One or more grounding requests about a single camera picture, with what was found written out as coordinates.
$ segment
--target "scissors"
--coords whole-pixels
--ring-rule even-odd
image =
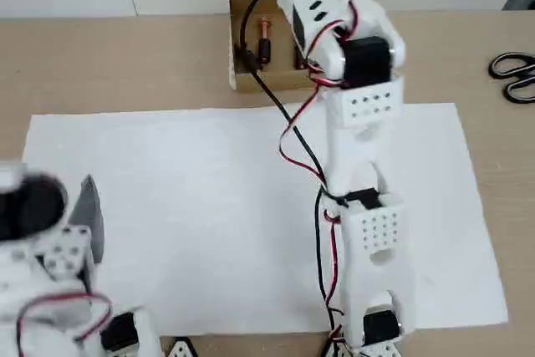
[[[516,62],[523,62],[522,65],[514,67],[509,70],[500,70],[498,65],[504,60],[513,60]],[[503,96],[514,104],[532,104],[535,103],[535,95],[521,96],[517,91],[525,88],[530,84],[535,84],[535,56],[524,54],[522,52],[507,52],[500,54],[488,66],[488,73],[494,79],[511,79],[517,78],[506,85],[503,89]]]

